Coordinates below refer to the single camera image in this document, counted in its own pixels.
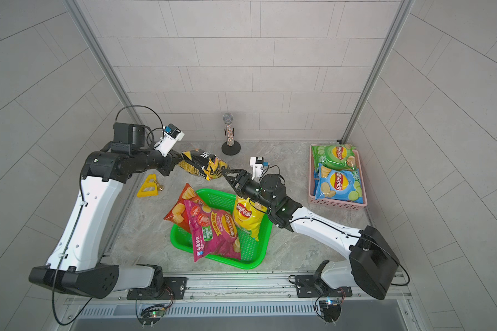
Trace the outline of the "yellow chips bag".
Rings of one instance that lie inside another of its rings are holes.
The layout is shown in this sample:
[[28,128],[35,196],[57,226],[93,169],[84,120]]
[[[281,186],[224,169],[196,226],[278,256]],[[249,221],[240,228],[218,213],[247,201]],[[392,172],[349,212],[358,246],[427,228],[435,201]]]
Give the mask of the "yellow chips bag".
[[256,241],[259,241],[260,226],[266,212],[267,207],[253,202],[249,198],[236,197],[233,208],[236,226]]

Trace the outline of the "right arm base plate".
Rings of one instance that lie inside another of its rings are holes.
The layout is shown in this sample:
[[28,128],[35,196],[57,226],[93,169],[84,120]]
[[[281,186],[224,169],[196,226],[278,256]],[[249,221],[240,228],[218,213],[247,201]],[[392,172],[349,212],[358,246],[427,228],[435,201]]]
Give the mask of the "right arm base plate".
[[289,281],[295,286],[298,298],[339,297],[353,296],[351,287],[331,288],[320,277],[313,275],[291,275]]

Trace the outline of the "pink plastic basket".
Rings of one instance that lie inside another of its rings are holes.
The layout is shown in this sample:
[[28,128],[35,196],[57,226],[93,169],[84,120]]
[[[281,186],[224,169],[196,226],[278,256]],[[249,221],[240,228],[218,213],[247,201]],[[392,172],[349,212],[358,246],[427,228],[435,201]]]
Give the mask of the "pink plastic basket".
[[348,210],[367,206],[359,152],[350,144],[312,145],[308,200]]

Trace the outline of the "green plastic basket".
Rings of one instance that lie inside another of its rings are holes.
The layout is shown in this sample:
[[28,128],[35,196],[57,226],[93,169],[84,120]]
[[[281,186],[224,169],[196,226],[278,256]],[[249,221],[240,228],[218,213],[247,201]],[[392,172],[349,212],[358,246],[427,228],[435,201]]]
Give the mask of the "green plastic basket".
[[[235,207],[235,194],[225,193],[210,188],[197,190],[197,194],[202,198],[204,203],[212,208],[231,212]],[[239,234],[241,248],[240,260],[218,255],[207,255],[206,259],[243,270],[254,269],[258,267],[265,258],[272,229],[273,224],[269,221],[268,216],[265,215],[260,226],[259,241],[251,238],[247,233],[241,232]],[[183,230],[178,225],[173,225],[170,240],[175,248],[193,254],[191,234],[187,233],[187,231]]]

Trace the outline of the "magenta tomato chips bag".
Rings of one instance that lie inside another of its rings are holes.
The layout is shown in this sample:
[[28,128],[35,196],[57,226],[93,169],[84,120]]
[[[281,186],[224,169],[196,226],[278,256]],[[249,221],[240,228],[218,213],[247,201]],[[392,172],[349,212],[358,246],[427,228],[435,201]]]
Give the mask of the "magenta tomato chips bag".
[[240,240],[233,216],[200,201],[184,202],[192,236],[193,258],[207,255],[241,259]]

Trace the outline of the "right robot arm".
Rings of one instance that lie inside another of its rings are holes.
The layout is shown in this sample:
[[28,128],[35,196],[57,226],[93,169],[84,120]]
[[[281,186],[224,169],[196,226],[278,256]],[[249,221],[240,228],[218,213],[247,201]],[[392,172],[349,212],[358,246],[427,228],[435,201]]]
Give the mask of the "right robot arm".
[[345,258],[319,265],[310,284],[318,294],[335,295],[338,288],[356,285],[374,299],[386,297],[400,262],[376,228],[350,228],[316,215],[287,195],[279,174],[266,174],[260,181],[243,169],[223,170],[222,175],[237,196],[264,206],[274,225],[315,239]]

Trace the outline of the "light blue chips bag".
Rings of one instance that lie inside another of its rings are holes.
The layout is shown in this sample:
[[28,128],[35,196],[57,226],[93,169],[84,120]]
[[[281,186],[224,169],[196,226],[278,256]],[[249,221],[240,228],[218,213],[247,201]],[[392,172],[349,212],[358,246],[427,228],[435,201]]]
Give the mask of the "light blue chips bag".
[[331,170],[320,164],[315,198],[364,204],[359,170]]

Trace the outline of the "black chips bag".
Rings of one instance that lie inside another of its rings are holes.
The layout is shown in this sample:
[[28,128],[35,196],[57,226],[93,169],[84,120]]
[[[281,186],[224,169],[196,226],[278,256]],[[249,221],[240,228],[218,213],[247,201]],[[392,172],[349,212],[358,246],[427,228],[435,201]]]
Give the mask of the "black chips bag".
[[215,154],[205,152],[201,149],[183,152],[181,156],[182,161],[179,162],[179,167],[207,181],[220,178],[222,171],[230,168],[226,162],[222,161]]

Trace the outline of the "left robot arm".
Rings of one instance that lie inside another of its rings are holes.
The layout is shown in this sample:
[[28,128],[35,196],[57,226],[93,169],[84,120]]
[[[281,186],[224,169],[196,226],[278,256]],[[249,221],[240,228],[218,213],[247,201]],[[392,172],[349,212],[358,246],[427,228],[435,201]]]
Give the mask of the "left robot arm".
[[44,266],[34,267],[34,285],[68,295],[103,299],[121,290],[139,290],[139,298],[162,295],[166,287],[159,266],[99,263],[99,248],[110,212],[124,184],[134,174],[156,169],[168,176],[182,160],[173,147],[183,132],[168,124],[162,137],[146,143],[146,126],[114,123],[114,138],[91,153],[80,172],[80,190],[68,224]]

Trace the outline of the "green cucumber chips bag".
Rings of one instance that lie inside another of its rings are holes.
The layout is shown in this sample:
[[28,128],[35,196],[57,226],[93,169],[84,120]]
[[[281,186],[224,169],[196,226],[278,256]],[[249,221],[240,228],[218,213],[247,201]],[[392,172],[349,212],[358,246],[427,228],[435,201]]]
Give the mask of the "green cucumber chips bag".
[[311,149],[316,170],[320,164],[331,170],[355,171],[358,169],[354,153],[355,146],[350,144],[314,145]]

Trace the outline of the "small red chips bag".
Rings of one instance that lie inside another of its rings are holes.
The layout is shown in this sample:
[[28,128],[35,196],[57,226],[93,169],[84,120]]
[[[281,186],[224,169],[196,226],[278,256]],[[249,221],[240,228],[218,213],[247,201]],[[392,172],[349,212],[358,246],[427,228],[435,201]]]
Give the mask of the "small red chips bag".
[[185,230],[187,233],[190,234],[191,229],[189,225],[189,218],[187,216],[186,207],[184,204],[186,200],[196,202],[197,204],[200,205],[204,204],[202,199],[197,195],[197,193],[191,187],[191,185],[187,183],[184,189],[182,190],[177,203],[164,217],[164,220],[174,223],[175,225],[179,226],[181,229]]

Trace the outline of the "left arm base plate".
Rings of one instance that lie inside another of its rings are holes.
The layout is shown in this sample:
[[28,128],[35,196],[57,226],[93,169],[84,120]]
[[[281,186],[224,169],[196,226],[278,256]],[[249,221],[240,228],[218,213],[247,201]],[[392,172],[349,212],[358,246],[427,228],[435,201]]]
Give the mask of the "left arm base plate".
[[187,277],[154,277],[149,287],[130,289],[126,298],[138,301],[183,299],[187,281]]

